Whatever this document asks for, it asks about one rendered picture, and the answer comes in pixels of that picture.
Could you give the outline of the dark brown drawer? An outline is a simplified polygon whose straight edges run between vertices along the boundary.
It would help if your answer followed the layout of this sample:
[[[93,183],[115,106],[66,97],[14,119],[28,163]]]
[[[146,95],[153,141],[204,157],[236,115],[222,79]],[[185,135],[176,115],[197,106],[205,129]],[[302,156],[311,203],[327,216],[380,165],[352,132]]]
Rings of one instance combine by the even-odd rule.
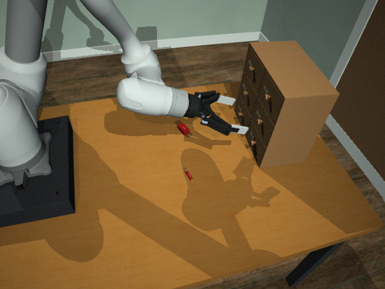
[[[245,72],[244,72],[243,78],[242,78],[240,94],[241,94],[250,114],[252,115],[254,105],[256,102],[256,98],[257,98],[257,93],[256,93],[253,85],[251,84],[251,82],[250,82],[250,80],[249,80],[249,78]]]
[[[284,99],[267,71],[263,76],[259,96],[275,123]]]
[[[251,124],[247,134],[247,140],[251,146],[251,149],[254,153],[258,165],[260,165],[266,147],[257,131],[253,120],[251,120]]]
[[[265,146],[268,144],[270,135],[272,133],[274,124],[271,121],[268,113],[266,112],[265,107],[263,106],[260,98],[257,98],[256,106],[253,113],[253,120],[258,128],[258,131],[265,143]]]
[[[241,95],[239,94],[238,102],[236,106],[236,115],[241,123],[241,126],[248,127],[250,124],[251,116],[250,113],[247,110],[247,107],[245,106],[244,101],[242,100]]]
[[[257,92],[259,91],[264,69],[265,69],[264,66],[258,59],[254,50],[251,48],[251,46],[249,46],[247,61],[245,64],[245,71],[249,76]]]

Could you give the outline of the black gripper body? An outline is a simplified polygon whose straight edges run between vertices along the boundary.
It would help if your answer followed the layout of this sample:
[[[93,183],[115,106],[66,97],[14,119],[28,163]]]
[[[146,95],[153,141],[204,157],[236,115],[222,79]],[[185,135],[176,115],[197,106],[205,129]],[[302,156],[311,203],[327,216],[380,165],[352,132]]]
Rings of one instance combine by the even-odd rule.
[[[201,115],[203,115],[205,117],[208,117],[210,115],[210,113],[208,111],[203,109],[204,105],[206,105],[207,107],[209,107],[209,109],[211,109],[210,104],[208,104],[208,103],[202,104],[201,103],[202,99],[200,99],[197,95],[192,95],[192,94],[188,93],[188,97],[189,97],[189,106],[188,106],[188,110],[186,111],[184,117],[189,117],[189,118],[200,117],[201,118]]]

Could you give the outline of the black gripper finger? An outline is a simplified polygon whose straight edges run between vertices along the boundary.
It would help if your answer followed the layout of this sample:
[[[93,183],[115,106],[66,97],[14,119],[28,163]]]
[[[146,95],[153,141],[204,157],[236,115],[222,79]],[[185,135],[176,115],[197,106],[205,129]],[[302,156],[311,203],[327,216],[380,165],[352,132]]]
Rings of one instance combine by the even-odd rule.
[[[218,117],[215,112],[213,112],[209,107],[206,105],[203,106],[203,109],[211,113],[210,117],[205,117],[201,115],[202,121],[200,122],[202,125],[208,126],[226,136],[230,134],[230,132],[238,133],[238,134],[245,134],[248,131],[248,127],[245,126],[239,126],[239,125],[233,125],[229,124],[226,121],[224,121],[222,118]]]
[[[195,95],[197,95],[199,98],[203,99],[201,101],[202,104],[208,103],[212,104],[214,102],[219,102],[222,104],[227,104],[227,105],[233,105],[235,102],[234,98],[226,97],[226,96],[221,96],[220,93],[216,94],[216,91],[209,91],[209,92],[195,92]]]

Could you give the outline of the small brown chest of drawers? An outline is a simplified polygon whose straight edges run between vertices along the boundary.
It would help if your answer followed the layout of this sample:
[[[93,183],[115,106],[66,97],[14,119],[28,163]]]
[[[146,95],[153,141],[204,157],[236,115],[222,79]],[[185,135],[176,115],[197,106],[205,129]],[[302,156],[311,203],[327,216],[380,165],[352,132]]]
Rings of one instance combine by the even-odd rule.
[[[274,123],[259,96],[263,76],[257,92],[247,75],[274,124],[257,165],[261,169],[303,163],[340,94],[296,41],[249,42],[249,46],[265,68],[263,76],[267,71],[284,99]]]

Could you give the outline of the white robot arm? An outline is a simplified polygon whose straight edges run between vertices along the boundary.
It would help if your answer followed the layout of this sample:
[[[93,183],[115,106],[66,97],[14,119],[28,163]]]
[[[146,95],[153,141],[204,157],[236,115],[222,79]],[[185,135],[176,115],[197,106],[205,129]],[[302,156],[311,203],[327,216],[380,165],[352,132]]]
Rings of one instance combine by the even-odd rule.
[[[162,80],[158,58],[142,44],[112,0],[80,0],[119,41],[128,78],[117,87],[118,104],[134,113],[182,118],[185,90]],[[50,132],[39,134],[38,108],[46,87],[47,59],[40,51],[48,0],[8,0],[5,45],[0,48],[0,185],[52,172]]]

